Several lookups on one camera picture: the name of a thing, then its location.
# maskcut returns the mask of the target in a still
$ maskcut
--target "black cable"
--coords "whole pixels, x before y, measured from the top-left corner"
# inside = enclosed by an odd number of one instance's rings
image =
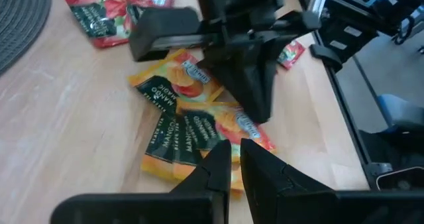
[[[415,19],[412,16],[408,16],[407,20],[409,21],[408,29],[406,30],[405,35],[402,34],[402,27],[400,28],[399,34],[395,37],[395,44],[400,45],[403,44],[409,36],[411,36],[412,29],[415,25]]]

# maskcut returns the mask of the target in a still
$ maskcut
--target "wooden tabletop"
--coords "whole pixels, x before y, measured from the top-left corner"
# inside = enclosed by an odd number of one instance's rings
[[[176,0],[176,6],[197,0]],[[286,0],[279,14],[300,9]],[[299,39],[314,43],[308,34]],[[0,77],[0,223],[47,223],[63,199],[81,193],[168,192],[139,170],[160,112],[126,77],[153,62],[133,62],[127,45],[98,50],[64,0],[32,48]],[[337,190],[368,188],[320,60],[305,51],[279,70],[264,129],[277,155]],[[251,223],[246,198],[232,200],[230,223]]]

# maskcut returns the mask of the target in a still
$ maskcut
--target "red snack packet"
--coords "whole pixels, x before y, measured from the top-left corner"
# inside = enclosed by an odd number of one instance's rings
[[[94,46],[128,42],[143,7],[170,7],[174,0],[65,0]]]
[[[289,45],[287,45],[282,51],[280,56],[277,59],[285,69],[290,69],[299,59],[300,55],[305,51],[305,47],[300,44],[298,41],[293,40]]]

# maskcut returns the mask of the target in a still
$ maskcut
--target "gray placemat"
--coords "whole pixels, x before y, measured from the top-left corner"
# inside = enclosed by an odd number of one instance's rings
[[[0,0],[0,75],[40,34],[52,0]]]

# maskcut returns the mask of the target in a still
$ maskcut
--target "wooden table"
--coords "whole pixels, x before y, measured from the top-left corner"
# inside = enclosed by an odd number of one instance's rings
[[[279,14],[300,9],[287,0]],[[197,7],[197,0],[176,6]],[[299,39],[314,43],[312,35]],[[46,28],[0,77],[0,223],[47,223],[54,207],[75,194],[168,192],[139,170],[159,111],[126,77],[135,63],[127,45],[98,50],[64,0],[53,0]],[[274,84],[264,128],[277,155],[338,190],[368,188],[335,94],[320,60],[306,51]],[[246,198],[232,200],[231,223],[250,223]]]

